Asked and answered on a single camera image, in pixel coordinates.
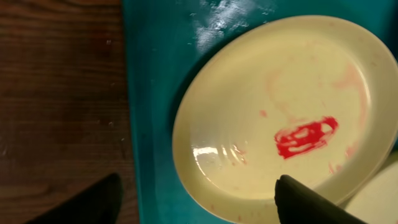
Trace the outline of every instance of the teal surface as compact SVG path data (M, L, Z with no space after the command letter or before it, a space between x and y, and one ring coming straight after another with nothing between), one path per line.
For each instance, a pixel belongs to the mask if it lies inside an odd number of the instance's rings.
M183 189L172 160L172 127L190 82L228 42L266 22L321 14L351 20L397 52L395 0L124 0L123 11L143 224L226 223Z

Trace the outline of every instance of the red sauce smear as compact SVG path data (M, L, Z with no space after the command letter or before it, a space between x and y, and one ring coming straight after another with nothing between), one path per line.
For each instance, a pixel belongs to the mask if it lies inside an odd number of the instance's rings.
M295 128L281 129L274 136L278 154L284 159L288 159L323 147L337 128L337 120L329 116Z

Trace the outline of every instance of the wooden table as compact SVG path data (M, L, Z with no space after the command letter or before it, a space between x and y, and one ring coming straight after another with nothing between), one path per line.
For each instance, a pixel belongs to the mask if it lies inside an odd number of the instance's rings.
M138 223L119 0L0 0L0 223L111 172Z

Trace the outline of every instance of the teal tray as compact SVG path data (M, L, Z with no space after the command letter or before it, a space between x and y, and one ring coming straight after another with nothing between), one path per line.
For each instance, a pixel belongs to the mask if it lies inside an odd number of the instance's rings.
M226 223L197 205L172 159L180 100L199 69L228 42L263 23L320 14L353 21L398 52L395 0L124 0L127 75L140 220Z

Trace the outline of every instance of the white bowl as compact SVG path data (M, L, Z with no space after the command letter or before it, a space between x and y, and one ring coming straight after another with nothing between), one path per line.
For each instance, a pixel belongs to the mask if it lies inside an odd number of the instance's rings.
M231 222L278 223L282 174L341 202L391 150L397 84L388 48L352 22L299 16L260 26L218 52L186 92L173 133L178 176Z

